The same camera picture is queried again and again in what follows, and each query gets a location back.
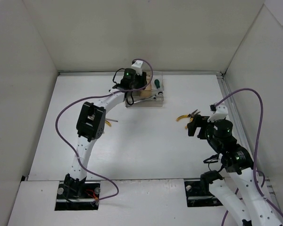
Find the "green handled stubby screwdriver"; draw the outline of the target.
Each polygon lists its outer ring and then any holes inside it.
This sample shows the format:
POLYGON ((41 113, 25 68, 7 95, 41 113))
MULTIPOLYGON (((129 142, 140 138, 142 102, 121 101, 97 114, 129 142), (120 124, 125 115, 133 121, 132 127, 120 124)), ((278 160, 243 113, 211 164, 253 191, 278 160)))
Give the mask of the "green handled stubby screwdriver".
POLYGON ((161 82, 159 79, 155 79, 154 80, 154 85, 156 89, 160 89, 161 88, 161 82))

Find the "silver ratchet wrench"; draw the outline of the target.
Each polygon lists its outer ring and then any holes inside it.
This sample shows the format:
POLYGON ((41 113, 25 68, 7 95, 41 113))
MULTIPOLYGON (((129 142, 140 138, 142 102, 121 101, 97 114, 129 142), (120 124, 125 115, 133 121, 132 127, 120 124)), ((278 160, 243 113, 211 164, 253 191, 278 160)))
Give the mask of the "silver ratchet wrench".
POLYGON ((163 97, 164 97, 164 92, 158 91, 155 94, 150 95, 148 97, 141 97, 139 99, 135 99, 134 103, 140 103, 144 101, 159 101, 159 100, 163 100, 163 97))

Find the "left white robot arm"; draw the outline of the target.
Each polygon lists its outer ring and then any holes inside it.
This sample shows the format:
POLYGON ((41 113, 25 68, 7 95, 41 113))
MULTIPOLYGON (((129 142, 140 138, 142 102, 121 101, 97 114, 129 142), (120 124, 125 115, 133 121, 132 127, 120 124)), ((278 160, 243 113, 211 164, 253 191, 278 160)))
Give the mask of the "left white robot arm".
POLYGON ((106 113, 124 102, 133 89, 143 89, 147 85, 147 73, 140 74, 135 69, 126 68, 121 81, 115 84, 107 95, 93 103, 84 102, 76 124, 78 144, 70 172, 66 174, 64 185, 75 198, 85 192, 84 183, 92 149, 104 132, 106 113))

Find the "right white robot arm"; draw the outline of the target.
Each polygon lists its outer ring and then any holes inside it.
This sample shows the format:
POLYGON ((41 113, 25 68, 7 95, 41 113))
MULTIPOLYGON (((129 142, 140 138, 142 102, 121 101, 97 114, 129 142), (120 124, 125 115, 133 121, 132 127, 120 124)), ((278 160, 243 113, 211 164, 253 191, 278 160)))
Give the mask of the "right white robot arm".
POLYGON ((201 174, 200 190, 214 195, 239 226, 282 225, 267 199, 257 190, 254 162, 250 153, 232 135, 233 124, 226 119, 212 122, 208 117, 197 114, 187 124, 188 135, 194 136, 197 128, 200 129, 197 137, 206 140, 217 153, 222 167, 236 184, 242 198, 236 196, 216 170, 201 174))

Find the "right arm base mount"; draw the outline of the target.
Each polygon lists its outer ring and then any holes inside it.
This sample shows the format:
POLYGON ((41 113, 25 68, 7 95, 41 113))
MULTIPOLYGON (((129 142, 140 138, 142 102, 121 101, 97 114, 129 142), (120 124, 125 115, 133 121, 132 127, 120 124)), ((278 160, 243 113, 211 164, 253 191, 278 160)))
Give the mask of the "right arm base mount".
POLYGON ((222 203, 209 191, 209 185, 214 180, 223 179, 216 170, 211 170, 201 174, 200 179, 185 180, 184 188, 187 207, 217 207, 222 203))

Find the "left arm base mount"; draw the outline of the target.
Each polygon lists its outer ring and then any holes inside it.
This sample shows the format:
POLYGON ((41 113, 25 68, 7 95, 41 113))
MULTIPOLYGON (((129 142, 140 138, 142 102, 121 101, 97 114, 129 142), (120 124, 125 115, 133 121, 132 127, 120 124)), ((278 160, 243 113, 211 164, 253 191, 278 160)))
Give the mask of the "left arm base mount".
POLYGON ((55 211, 98 210, 100 183, 65 176, 57 189, 55 211))

